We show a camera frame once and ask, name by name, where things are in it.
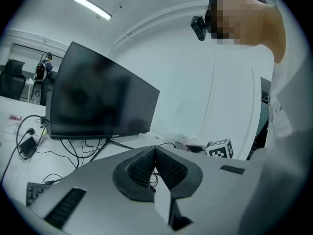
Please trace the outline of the ceiling tube light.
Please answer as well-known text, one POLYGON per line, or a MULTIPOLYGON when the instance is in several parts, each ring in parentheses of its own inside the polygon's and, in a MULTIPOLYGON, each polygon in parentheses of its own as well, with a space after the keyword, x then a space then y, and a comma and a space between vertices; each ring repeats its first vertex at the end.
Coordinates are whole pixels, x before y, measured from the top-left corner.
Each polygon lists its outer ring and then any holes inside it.
POLYGON ((105 11, 104 9, 100 8, 98 5, 94 4, 89 0, 74 0, 74 1, 93 11, 98 16, 104 18, 107 21, 109 21, 112 18, 112 15, 109 12, 105 11))

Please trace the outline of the black power adapter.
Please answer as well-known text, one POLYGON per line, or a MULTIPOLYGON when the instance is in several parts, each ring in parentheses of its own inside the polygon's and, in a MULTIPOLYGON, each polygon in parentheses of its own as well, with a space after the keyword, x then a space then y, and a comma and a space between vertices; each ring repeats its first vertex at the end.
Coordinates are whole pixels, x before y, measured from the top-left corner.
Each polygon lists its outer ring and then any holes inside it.
POLYGON ((19 145, 20 155, 23 159, 29 159, 35 152, 37 143, 33 137, 29 137, 26 141, 19 145))

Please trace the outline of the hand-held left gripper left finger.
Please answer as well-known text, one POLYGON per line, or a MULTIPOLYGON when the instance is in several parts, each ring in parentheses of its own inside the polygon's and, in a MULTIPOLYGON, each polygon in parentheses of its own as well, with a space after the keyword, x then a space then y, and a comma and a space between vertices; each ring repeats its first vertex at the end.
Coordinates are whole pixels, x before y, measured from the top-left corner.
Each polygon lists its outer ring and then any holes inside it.
POLYGON ((51 186, 30 207, 42 232, 172 235, 149 190, 154 151, 146 146, 95 160, 51 186))

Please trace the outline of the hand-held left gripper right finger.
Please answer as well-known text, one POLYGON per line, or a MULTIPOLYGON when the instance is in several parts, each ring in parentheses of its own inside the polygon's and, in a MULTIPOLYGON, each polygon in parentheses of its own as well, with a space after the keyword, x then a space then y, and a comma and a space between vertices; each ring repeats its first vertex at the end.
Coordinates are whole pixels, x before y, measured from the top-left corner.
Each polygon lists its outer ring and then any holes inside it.
POLYGON ((239 235, 248 162, 156 147, 156 235, 239 235))

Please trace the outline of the clear plastic bag with contents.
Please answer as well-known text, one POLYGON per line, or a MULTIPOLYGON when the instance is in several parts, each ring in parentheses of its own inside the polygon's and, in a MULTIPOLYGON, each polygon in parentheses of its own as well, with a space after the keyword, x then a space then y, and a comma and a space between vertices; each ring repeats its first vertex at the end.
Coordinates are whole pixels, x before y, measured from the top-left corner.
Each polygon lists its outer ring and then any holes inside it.
POLYGON ((164 138, 165 142, 179 142, 184 145, 200 145, 200 142, 196 138, 190 138, 183 134, 166 134, 164 138))

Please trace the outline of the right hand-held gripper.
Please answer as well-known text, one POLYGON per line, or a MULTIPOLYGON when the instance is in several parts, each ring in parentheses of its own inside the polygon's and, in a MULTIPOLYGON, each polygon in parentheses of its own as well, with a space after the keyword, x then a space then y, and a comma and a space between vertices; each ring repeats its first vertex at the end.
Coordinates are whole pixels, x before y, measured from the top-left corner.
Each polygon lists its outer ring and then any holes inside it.
POLYGON ((186 146, 182 143, 175 142, 175 148, 184 150, 186 152, 193 152, 197 154, 205 154, 211 157, 228 158, 232 159, 234 152, 230 139, 220 141, 210 141, 207 146, 204 145, 189 145, 186 146))

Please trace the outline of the black keyboard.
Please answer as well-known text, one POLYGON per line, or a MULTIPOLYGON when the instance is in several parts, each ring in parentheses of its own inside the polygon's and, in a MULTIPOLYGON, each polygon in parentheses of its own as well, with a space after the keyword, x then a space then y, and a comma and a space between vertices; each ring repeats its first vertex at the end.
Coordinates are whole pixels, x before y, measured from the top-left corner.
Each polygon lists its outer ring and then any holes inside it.
POLYGON ((26 186, 26 197, 25 197, 26 206, 27 207, 31 206, 33 202, 45 191, 47 191, 50 187, 51 185, 47 184, 28 182, 26 186))

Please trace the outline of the person's white printed shirt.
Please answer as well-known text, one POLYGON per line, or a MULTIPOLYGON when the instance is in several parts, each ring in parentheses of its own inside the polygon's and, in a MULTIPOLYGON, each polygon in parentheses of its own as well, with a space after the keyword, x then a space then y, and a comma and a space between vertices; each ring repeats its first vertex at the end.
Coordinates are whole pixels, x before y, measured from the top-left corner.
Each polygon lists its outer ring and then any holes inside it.
POLYGON ((291 42, 273 70, 270 105, 273 141, 267 146, 256 190, 240 235, 263 235, 291 209, 313 164, 313 53, 291 42))

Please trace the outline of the dark framed glass window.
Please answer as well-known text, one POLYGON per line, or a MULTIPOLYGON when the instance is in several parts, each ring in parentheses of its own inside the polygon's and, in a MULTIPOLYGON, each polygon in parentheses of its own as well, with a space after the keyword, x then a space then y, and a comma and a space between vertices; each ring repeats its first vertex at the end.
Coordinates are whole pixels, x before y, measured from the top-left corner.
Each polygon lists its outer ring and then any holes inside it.
POLYGON ((261 80, 261 110, 259 124, 256 132, 254 142, 252 144, 250 153, 247 157, 249 161, 255 150, 263 148, 266 143, 266 137, 268 132, 268 118, 269 118, 269 106, 268 106, 268 96, 270 91, 271 82, 263 77, 261 80))

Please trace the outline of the black curved monitor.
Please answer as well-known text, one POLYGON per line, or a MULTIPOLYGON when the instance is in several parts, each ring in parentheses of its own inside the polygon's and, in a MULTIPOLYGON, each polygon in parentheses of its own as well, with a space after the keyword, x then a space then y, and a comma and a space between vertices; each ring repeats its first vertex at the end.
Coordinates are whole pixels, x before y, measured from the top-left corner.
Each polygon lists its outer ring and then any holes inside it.
POLYGON ((148 133, 159 90, 113 60, 72 42, 51 100, 53 140, 101 140, 148 133))

